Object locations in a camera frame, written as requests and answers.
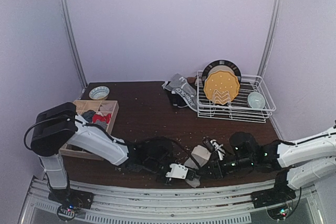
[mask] dark wooden table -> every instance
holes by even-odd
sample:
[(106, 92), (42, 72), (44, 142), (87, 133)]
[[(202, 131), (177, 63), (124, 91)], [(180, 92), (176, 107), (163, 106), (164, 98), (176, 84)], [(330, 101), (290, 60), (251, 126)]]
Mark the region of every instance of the dark wooden table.
[[(108, 100), (117, 100), (119, 112), (112, 135), (129, 141), (140, 141), (154, 136), (166, 136), (181, 142), (189, 150), (210, 136), (231, 150), (228, 139), (237, 132), (254, 135), (260, 145), (277, 138), (268, 121), (266, 124), (198, 118), (189, 108), (172, 107), (163, 91), (163, 82), (107, 82), (90, 83), (82, 99), (89, 100), (89, 92), (97, 86), (110, 89)], [(181, 162), (186, 159), (176, 150)], [(64, 164), (70, 179), (79, 182), (123, 186), (133, 188), (189, 188), (184, 181), (176, 181), (171, 187), (156, 182), (156, 176), (147, 172), (133, 173), (119, 170), (107, 161), (93, 161), (81, 158), (64, 157)], [(276, 173), (261, 174), (241, 171), (220, 180), (201, 180), (201, 187), (215, 187), (262, 182), (273, 179)]]

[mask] wall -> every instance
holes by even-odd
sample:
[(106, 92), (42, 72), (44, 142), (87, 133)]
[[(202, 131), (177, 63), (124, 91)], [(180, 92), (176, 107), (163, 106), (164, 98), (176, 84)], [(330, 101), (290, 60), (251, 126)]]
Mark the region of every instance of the wall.
[[(285, 140), (326, 130), (336, 119), (336, 0), (283, 0), (265, 81)], [(336, 176), (316, 183), (336, 223)]]
[(80, 94), (58, 0), (0, 0), (0, 216), (17, 223), (38, 158), (23, 135), (36, 115)]
[(168, 80), (228, 59), (256, 74), (274, 0), (68, 0), (89, 82)]

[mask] white bowl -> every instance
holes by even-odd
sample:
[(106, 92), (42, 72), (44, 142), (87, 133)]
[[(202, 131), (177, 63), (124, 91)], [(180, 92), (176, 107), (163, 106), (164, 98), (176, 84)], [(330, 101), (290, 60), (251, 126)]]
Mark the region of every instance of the white bowl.
[(266, 101), (264, 96), (259, 92), (252, 92), (247, 97), (247, 104), (253, 109), (263, 109)]
[(93, 100), (106, 100), (110, 93), (110, 89), (105, 86), (99, 86), (92, 89), (89, 93), (89, 97)]

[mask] wooden organizer tray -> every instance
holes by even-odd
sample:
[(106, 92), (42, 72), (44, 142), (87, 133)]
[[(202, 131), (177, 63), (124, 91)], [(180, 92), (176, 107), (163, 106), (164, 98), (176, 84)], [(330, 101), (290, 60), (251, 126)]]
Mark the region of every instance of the wooden organizer tray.
[[(109, 111), (100, 111), (103, 114), (110, 113), (111, 114), (111, 120), (107, 126), (106, 132), (111, 134), (114, 122), (117, 117), (117, 113), (119, 110), (119, 105), (117, 101), (92, 101), (92, 100), (76, 100), (73, 102), (74, 105), (76, 105), (76, 111), (78, 114), (82, 115), (84, 112), (88, 110), (93, 110), (96, 113), (99, 112), (101, 105), (108, 104), (111, 106), (111, 110)], [(70, 156), (70, 157), (80, 157), (80, 158), (86, 158), (86, 159), (94, 159), (94, 160), (103, 160), (102, 157), (97, 156), (96, 154), (89, 153), (86, 151), (77, 151), (74, 150), (76, 148), (75, 146), (72, 146), (70, 144), (65, 144), (62, 146), (62, 148), (59, 150), (60, 154), (63, 156)]]

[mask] white wire dish rack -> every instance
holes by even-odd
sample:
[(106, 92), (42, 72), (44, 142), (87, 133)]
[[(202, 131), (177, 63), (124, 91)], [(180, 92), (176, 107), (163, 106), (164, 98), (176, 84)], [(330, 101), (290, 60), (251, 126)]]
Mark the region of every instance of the white wire dish rack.
[[(266, 123), (266, 120), (276, 110), (274, 101), (261, 76), (243, 74), (237, 97), (231, 101), (229, 93), (214, 92), (212, 101), (206, 98), (203, 91), (202, 71), (197, 72), (197, 115), (199, 118), (226, 119), (255, 123)], [(266, 106), (263, 109), (253, 109), (247, 104), (251, 92), (261, 93)], [(216, 104), (216, 100), (224, 100), (225, 105)]]

